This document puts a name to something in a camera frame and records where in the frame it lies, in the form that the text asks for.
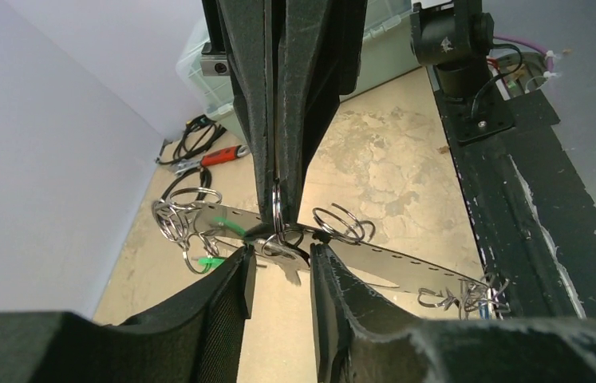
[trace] stained floor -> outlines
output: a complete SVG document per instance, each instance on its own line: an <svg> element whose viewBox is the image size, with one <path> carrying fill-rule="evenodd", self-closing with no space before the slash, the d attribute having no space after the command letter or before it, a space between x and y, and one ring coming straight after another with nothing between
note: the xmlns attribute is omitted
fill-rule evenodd
<svg viewBox="0 0 596 383"><path fill-rule="evenodd" d="M239 141L226 134L214 149ZM211 168L212 187L228 206L257 211L250 156ZM95 315L118 323L198 278L179 248L157 229L150 204L173 176L158 169ZM184 186L195 186L196 177ZM464 202L424 70L342 104L310 165L300 222L332 202L377 226L372 243L478 278L482 274ZM316 381L309 275L291 285L274 265L257 274L253 318L244 334L239 382ZM456 311L425 309L415 294L383 294L426 318Z"/></svg>

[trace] screw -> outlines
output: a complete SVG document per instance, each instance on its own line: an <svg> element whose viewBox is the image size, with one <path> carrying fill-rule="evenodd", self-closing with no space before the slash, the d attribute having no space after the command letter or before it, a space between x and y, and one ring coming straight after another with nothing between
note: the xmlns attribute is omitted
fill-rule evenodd
<svg viewBox="0 0 596 383"><path fill-rule="evenodd" d="M225 74L227 71L227 65L224 65L222 62L215 64L213 68L217 74Z"/></svg>

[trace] white wall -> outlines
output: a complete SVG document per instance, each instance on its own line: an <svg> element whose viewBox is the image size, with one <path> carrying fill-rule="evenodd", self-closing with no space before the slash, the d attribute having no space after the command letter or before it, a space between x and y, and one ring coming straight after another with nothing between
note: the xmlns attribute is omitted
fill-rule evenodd
<svg viewBox="0 0 596 383"><path fill-rule="evenodd" d="M0 0L0 310L93 314L161 141Z"/></svg>
<svg viewBox="0 0 596 383"><path fill-rule="evenodd" d="M157 132L203 112L176 74L201 0L7 0Z"/></svg>

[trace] plastic storage bin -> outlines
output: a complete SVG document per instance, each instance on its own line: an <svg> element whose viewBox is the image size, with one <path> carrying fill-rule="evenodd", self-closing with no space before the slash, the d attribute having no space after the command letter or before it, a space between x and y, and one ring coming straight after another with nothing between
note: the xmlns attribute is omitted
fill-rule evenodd
<svg viewBox="0 0 596 383"><path fill-rule="evenodd" d="M409 0L368 1L357 88L353 93L342 96L342 100L354 97L419 66L410 49L411 6ZM202 20L195 26L178 60L176 71L185 84L197 94L206 115L245 140L232 106L234 94L229 77L205 77L201 73L199 59L206 41L206 22Z"/></svg>

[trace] red handled tool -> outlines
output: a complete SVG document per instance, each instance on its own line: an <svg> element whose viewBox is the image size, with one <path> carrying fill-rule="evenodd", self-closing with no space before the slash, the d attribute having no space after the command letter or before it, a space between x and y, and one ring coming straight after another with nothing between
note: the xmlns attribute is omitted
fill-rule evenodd
<svg viewBox="0 0 596 383"><path fill-rule="evenodd" d="M236 160L237 158L246 156L250 152L251 151L248 149L246 145L232 146L229 148L218 150L217 152L213 152L211 154L207 154L206 156L198 160L189 160L181 162L179 164L175 164L172 166L172 169L174 173L177 176L179 176L180 174L192 168L208 168L213 165L223 164L225 162Z"/></svg>

